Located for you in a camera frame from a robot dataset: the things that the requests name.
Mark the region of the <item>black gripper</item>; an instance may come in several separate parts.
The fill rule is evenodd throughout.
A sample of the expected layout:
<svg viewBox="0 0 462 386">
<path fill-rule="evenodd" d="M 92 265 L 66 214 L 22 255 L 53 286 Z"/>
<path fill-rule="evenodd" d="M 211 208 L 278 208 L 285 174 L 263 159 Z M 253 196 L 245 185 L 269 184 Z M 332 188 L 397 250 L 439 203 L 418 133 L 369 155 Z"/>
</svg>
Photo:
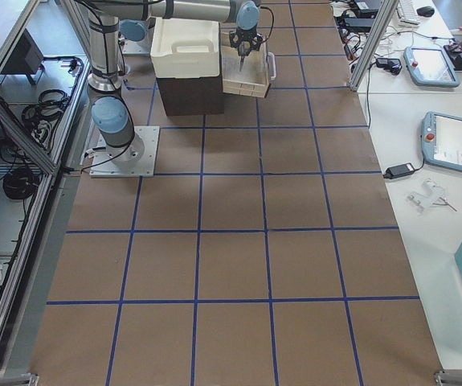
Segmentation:
<svg viewBox="0 0 462 386">
<path fill-rule="evenodd" d="M 236 28 L 229 33 L 229 42 L 230 46 L 238 52 L 258 51 L 264 42 L 264 36 L 255 28 L 250 30 Z"/>
</svg>

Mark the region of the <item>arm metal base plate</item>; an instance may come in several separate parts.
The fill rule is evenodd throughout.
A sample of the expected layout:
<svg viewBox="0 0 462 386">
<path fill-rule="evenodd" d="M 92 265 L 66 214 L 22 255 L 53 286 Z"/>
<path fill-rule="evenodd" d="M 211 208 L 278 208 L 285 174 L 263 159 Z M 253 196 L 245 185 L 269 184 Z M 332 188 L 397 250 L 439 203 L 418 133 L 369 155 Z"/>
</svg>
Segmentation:
<svg viewBox="0 0 462 386">
<path fill-rule="evenodd" d="M 148 39 L 143 39 L 140 41 L 124 39 L 122 43 L 122 50 L 124 55 L 150 55 L 151 42 Z"/>
<path fill-rule="evenodd" d="M 157 148 L 159 143 L 160 128 L 158 126 L 136 126 L 135 136 L 130 147 L 119 157 L 122 150 L 106 147 L 105 140 L 100 133 L 98 135 L 98 147 L 103 150 L 94 153 L 95 166 L 90 167 L 88 172 L 93 178 L 131 178 L 153 177 Z"/>
</svg>

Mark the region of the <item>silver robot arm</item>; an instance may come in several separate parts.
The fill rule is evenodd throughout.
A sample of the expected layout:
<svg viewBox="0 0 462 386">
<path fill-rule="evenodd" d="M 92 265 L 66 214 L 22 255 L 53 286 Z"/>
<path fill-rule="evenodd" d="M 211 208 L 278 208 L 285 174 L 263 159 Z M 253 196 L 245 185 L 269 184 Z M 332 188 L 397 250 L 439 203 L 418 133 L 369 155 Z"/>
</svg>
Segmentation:
<svg viewBox="0 0 462 386">
<path fill-rule="evenodd" d="M 169 116 L 223 112 L 223 45 L 244 60 L 259 51 L 259 1 L 82 1 L 88 11 L 91 118 L 109 161 L 144 153 L 121 90 L 126 55 L 153 63 Z"/>
</svg>

